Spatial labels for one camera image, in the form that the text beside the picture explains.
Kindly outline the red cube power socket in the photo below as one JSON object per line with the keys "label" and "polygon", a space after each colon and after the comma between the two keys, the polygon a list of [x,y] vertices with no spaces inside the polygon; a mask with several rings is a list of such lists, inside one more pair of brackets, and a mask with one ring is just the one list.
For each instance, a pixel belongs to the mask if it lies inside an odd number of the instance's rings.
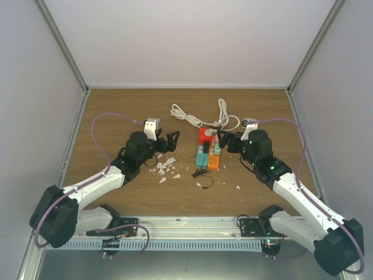
{"label": "red cube power socket", "polygon": [[208,142],[209,144],[211,144],[215,138],[216,133],[217,133],[216,129],[201,127],[199,129],[198,145],[203,146],[205,142]]}

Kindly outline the teal power strip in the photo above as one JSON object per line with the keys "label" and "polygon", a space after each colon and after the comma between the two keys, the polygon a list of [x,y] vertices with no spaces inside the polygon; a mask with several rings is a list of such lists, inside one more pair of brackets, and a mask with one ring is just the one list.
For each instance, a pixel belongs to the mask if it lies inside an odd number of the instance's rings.
{"label": "teal power strip", "polygon": [[196,156],[197,168],[207,168],[208,157],[208,148],[204,148],[203,145],[199,145]]}

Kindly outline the orange power strip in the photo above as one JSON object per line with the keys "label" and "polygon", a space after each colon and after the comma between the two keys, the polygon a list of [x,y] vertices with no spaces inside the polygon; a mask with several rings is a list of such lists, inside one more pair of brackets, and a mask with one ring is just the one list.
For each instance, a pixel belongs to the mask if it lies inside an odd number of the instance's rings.
{"label": "orange power strip", "polygon": [[219,168],[219,159],[220,159],[220,156],[210,154],[208,161],[207,161],[208,169],[217,170]]}

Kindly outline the black power adapter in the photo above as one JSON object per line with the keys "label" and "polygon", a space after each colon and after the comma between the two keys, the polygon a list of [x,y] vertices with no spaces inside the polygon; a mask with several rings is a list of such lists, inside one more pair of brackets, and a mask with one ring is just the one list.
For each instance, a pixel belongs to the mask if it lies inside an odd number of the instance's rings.
{"label": "black power adapter", "polygon": [[203,153],[209,153],[209,142],[204,142],[204,143],[203,143],[203,149],[202,149],[202,152],[203,152]]}

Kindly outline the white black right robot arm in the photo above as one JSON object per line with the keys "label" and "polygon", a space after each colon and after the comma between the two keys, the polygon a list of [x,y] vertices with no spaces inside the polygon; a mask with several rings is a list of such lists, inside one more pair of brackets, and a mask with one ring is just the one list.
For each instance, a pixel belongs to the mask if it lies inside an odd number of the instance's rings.
{"label": "white black right robot arm", "polygon": [[244,133],[218,131],[219,146],[237,153],[248,162],[256,178],[284,198],[301,216],[297,219],[278,206],[261,212],[258,229],[264,236],[275,232],[302,245],[329,275],[349,269],[356,262],[360,274],[365,268],[363,227],[356,219],[346,220],[310,192],[291,168],[274,156],[266,131],[249,129]]}

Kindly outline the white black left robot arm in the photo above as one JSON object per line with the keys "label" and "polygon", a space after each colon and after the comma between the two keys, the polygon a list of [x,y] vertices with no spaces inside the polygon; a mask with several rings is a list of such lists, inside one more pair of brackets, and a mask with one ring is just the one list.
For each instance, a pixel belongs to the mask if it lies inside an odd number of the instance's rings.
{"label": "white black left robot arm", "polygon": [[118,233],[120,221],[114,217],[111,208],[101,206],[86,210],[85,207],[131,182],[139,174],[141,165],[157,152],[175,151],[180,132],[168,133],[166,138],[160,137],[160,134],[160,129],[154,134],[133,132],[104,170],[74,185],[48,187],[29,221],[34,230],[35,245],[38,248],[47,245],[59,248],[79,233],[94,230],[108,236]]}

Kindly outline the green square adapter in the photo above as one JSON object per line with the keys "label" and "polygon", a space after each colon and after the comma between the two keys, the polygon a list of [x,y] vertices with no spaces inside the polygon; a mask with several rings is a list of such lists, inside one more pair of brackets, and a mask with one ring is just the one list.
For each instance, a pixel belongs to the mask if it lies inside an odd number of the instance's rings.
{"label": "green square adapter", "polygon": [[215,156],[219,156],[220,155],[220,152],[221,152],[221,149],[218,145],[215,145],[214,148],[213,148],[213,154]]}

